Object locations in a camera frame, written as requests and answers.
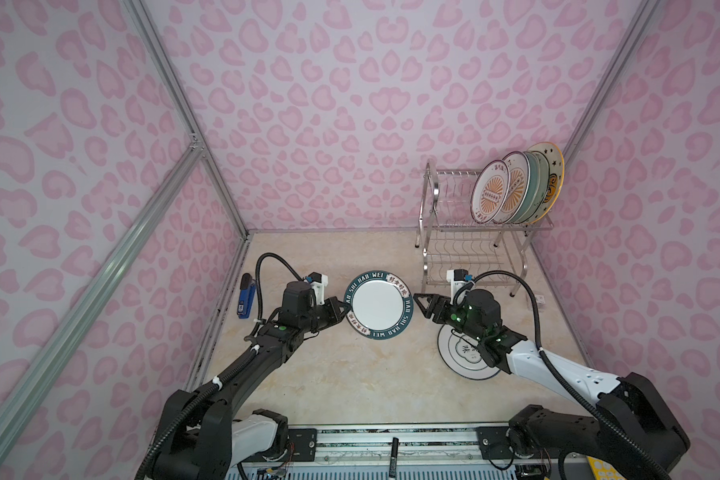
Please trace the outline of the cream plate with red berries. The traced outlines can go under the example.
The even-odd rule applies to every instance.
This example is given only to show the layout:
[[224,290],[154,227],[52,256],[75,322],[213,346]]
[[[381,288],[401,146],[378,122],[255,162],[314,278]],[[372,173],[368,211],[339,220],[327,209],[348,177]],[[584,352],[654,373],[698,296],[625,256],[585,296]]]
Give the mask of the cream plate with red berries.
[[542,152],[535,152],[535,155],[537,156],[539,160],[539,166],[540,171],[543,172],[543,175],[540,176],[540,186],[539,186],[539,205],[537,206],[537,209],[534,214],[534,218],[538,219],[540,212],[542,210],[542,205],[545,202],[545,197],[547,196],[547,191],[549,189],[549,178],[551,174],[551,166],[549,163],[548,158],[546,155]]

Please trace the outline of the small orange sunburst plate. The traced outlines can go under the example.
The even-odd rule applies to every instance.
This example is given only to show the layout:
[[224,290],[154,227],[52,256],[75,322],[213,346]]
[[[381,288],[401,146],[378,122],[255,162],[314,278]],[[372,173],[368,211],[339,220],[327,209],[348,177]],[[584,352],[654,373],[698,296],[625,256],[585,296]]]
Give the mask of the small orange sunburst plate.
[[503,206],[509,185],[509,170],[502,160],[490,162],[478,175],[470,200],[470,213],[477,224],[492,221]]

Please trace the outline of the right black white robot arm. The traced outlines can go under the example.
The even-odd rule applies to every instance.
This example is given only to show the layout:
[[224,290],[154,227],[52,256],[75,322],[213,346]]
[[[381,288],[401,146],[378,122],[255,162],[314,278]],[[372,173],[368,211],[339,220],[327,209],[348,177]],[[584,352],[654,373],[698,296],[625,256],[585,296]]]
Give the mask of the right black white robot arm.
[[690,439],[653,383],[630,373],[618,376],[553,354],[503,323],[494,296],[473,289],[458,303],[416,293],[425,318],[465,338],[489,368],[531,380],[579,404],[583,415],[540,405],[509,421],[510,444],[523,449],[577,453],[611,464],[627,479],[666,479],[690,448]]

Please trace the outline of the large orange sunburst plate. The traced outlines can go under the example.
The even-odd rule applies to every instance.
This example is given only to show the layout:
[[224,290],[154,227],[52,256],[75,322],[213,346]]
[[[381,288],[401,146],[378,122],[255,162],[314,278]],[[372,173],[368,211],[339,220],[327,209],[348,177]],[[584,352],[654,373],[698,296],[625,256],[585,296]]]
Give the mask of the large orange sunburst plate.
[[525,200],[529,181],[529,160],[524,153],[510,152],[502,161],[508,167],[509,181],[505,200],[493,218],[496,224],[508,223],[514,217]]

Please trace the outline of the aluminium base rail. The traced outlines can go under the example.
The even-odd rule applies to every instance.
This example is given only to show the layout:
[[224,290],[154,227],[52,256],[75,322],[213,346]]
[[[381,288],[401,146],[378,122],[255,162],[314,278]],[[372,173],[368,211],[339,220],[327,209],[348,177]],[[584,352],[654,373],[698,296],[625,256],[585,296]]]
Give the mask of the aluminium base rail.
[[378,424],[292,426],[269,410],[243,420],[167,423],[138,479],[548,479],[588,463],[599,479],[665,479],[618,435],[583,416],[542,412],[531,426]]

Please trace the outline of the dark green rimmed plate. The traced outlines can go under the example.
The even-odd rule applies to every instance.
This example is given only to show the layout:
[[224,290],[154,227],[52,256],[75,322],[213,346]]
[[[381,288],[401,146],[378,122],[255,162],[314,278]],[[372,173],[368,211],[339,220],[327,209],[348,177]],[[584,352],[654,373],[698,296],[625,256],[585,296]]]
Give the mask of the dark green rimmed plate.
[[411,290],[396,274],[370,270],[347,286],[344,302],[351,307],[347,320],[357,333],[372,340],[400,335],[411,323],[414,302]]

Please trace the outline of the black marker pen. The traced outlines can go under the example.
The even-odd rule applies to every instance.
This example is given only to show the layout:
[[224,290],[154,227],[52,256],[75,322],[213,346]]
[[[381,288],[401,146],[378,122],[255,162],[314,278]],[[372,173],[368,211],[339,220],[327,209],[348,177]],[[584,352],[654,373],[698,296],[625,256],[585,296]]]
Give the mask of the black marker pen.
[[398,453],[399,453],[400,439],[393,437],[391,441],[390,449],[390,460],[388,465],[388,476],[389,480],[397,479],[397,465],[398,465]]

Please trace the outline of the chrome two-tier dish rack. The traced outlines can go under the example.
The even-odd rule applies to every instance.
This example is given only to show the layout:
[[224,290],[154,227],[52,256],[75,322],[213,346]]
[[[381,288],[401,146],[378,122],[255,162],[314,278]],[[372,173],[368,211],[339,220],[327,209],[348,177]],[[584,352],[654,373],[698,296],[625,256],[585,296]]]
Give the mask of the chrome two-tier dish rack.
[[423,289],[448,286],[448,272],[506,270],[525,279],[532,241],[550,231],[544,219],[532,225],[479,224],[471,216],[475,169],[443,168],[427,157],[419,198],[415,247],[422,256]]

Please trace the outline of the cat and stars plate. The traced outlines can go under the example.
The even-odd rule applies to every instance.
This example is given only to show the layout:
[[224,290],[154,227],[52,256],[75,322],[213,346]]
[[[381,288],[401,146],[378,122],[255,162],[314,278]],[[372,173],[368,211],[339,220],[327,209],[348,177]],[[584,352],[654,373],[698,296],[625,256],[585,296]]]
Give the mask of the cat and stars plate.
[[544,153],[551,166],[551,174],[548,185],[549,189],[547,191],[547,196],[545,197],[545,202],[542,205],[539,218],[534,218],[534,212],[528,220],[529,224],[535,224],[549,212],[560,195],[565,178],[565,159],[560,148],[551,142],[537,143],[530,147],[530,151]]

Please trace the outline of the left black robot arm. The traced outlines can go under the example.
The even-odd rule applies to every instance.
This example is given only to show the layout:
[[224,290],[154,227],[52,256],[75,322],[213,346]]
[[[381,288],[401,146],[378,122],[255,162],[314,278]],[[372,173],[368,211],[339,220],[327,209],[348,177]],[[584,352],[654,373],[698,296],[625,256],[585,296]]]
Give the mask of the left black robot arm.
[[281,305],[247,338],[250,346],[220,374],[193,391],[166,401],[154,441],[137,479],[224,479],[249,457],[285,449],[287,418],[259,410],[237,422],[235,415],[256,388],[283,366],[307,335],[340,324],[352,311],[337,297],[319,299],[306,281],[287,284]]

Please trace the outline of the teal flower plate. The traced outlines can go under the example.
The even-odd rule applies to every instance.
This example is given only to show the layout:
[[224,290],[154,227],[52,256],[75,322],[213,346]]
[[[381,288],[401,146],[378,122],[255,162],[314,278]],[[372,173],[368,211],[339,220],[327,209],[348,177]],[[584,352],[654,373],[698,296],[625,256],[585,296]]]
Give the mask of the teal flower plate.
[[526,218],[530,214],[532,208],[536,205],[536,196],[541,186],[543,166],[540,162],[538,155],[531,151],[525,151],[524,155],[528,159],[528,191],[527,194],[515,212],[514,216],[510,219],[512,224],[521,224],[526,221]]

